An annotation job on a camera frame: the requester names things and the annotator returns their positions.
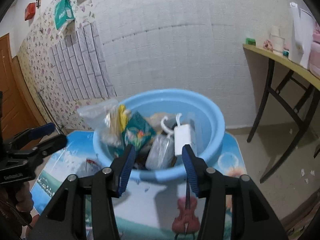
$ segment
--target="red wall-mounted box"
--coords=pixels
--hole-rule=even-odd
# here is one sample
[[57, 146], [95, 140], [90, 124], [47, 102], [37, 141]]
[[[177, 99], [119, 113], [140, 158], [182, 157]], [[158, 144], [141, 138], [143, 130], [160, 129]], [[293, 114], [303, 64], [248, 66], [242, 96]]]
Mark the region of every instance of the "red wall-mounted box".
[[26, 7], [26, 11], [24, 13], [24, 20], [30, 20], [32, 19], [36, 14], [36, 3], [29, 3], [28, 6]]

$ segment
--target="yellow object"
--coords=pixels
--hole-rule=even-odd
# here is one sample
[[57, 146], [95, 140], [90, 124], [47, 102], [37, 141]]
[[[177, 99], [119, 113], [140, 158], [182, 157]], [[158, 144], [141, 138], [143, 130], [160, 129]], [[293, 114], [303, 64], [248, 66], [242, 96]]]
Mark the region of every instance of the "yellow object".
[[120, 129], [121, 129], [121, 132], [123, 132], [125, 127], [128, 124], [130, 111], [126, 111], [125, 105], [119, 105], [118, 111], [119, 111]]
[[262, 47], [256, 47], [253, 45], [243, 44], [243, 47], [247, 50], [251, 50], [265, 57], [271, 58], [276, 62], [286, 66], [287, 68], [293, 70], [298, 75], [302, 76], [305, 80], [311, 83], [316, 89], [320, 90], [320, 79], [314, 76], [310, 71], [306, 70], [304, 67], [290, 61], [285, 56], [278, 56], [273, 52], [266, 50]]

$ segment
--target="gray brick wallpaper panel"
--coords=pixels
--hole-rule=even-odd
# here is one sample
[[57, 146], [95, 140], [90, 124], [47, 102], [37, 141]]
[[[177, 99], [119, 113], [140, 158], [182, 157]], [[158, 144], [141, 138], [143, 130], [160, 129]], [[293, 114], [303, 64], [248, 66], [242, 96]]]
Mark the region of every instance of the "gray brick wallpaper panel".
[[95, 22], [67, 35], [49, 54], [66, 101], [116, 96]]

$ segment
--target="red violin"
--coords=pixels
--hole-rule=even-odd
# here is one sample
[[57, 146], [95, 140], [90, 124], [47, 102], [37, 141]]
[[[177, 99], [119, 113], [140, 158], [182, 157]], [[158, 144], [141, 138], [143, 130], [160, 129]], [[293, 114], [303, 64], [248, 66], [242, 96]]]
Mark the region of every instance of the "red violin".
[[197, 199], [190, 197], [190, 185], [187, 180], [186, 196], [178, 199], [180, 214], [172, 223], [172, 231], [176, 233], [175, 240], [178, 239], [179, 234], [193, 234], [193, 239], [196, 239], [195, 233], [200, 229], [199, 219], [195, 216], [196, 207]]

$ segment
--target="blue plastic basin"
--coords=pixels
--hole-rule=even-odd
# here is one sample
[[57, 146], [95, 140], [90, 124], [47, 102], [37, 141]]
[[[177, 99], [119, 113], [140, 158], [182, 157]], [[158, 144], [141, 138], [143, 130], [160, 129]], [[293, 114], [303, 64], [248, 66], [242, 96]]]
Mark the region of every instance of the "blue plastic basin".
[[[194, 113], [196, 120], [201, 124], [204, 145], [204, 151], [198, 153], [198, 156], [205, 162], [208, 162], [217, 153], [221, 145], [225, 132], [222, 112], [215, 103], [203, 95], [180, 89], [151, 90], [130, 97], [121, 104], [124, 104], [133, 113], [138, 111], [144, 117], [157, 112], [182, 113], [183, 115]], [[113, 157], [107, 147], [100, 142], [96, 131], [93, 135], [93, 147], [102, 165], [109, 167]], [[158, 171], [132, 170], [130, 175], [130, 179], [153, 182], [165, 182], [185, 177], [186, 171], [182, 164]]]

